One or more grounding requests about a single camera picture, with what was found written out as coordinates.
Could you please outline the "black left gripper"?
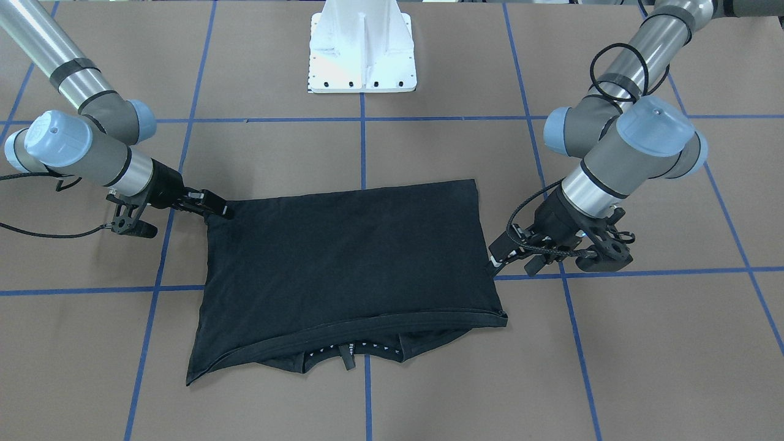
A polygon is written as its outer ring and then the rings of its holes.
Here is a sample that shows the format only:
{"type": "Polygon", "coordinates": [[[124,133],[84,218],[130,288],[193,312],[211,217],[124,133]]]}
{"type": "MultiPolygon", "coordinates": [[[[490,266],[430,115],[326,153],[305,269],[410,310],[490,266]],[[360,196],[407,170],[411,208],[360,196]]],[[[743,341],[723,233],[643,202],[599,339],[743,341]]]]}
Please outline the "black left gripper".
{"type": "Polygon", "coordinates": [[[529,258],[535,252],[577,251],[582,242],[578,232],[591,220],[571,203],[562,187],[556,187],[535,210],[532,226],[526,229],[512,224],[488,246],[488,274],[497,276],[509,263],[529,258]],[[527,249],[520,243],[527,244],[527,249]]]}

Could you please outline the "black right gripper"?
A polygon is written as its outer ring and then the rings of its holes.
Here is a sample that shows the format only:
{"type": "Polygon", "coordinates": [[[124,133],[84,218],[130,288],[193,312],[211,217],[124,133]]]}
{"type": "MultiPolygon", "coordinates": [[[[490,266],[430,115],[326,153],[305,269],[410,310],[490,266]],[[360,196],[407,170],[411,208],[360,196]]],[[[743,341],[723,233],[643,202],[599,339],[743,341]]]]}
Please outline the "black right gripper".
{"type": "Polygon", "coordinates": [[[181,174],[162,162],[153,161],[153,173],[145,190],[145,203],[157,209],[173,208],[180,201],[180,209],[199,216],[216,215],[232,219],[228,201],[210,190],[186,188],[181,174]]]}

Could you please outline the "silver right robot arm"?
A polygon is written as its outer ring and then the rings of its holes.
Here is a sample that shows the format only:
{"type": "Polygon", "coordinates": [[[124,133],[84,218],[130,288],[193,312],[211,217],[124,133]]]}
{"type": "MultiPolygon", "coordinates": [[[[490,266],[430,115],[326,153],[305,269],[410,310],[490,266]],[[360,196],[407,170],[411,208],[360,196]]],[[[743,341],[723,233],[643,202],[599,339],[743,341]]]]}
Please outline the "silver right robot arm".
{"type": "Polygon", "coordinates": [[[3,1],[1,22],[76,109],[75,115],[45,111],[11,134],[4,143],[11,167],[107,188],[119,229],[130,228],[148,207],[232,217],[223,198],[187,187],[180,172],[135,150],[156,133],[154,113],[139,100],[123,99],[39,2],[3,1]]]}

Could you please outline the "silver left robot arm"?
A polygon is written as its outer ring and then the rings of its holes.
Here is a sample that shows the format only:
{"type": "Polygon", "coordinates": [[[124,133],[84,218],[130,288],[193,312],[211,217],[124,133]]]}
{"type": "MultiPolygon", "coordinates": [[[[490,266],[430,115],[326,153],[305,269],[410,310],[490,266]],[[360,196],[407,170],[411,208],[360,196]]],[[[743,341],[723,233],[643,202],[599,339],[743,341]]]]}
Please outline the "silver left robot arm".
{"type": "Polygon", "coordinates": [[[633,261],[635,235],[620,231],[620,206],[647,179],[680,179],[701,168],[709,145],[686,115],[654,95],[672,60],[711,20],[782,16],[781,1],[655,1],[635,36],[605,48],[619,55],[601,75],[590,66],[589,92],[576,106],[546,118],[543,138],[558,154],[579,159],[527,228],[510,216],[489,246],[488,272],[525,260],[534,276],[573,258],[585,273],[615,273],[633,261]]]}

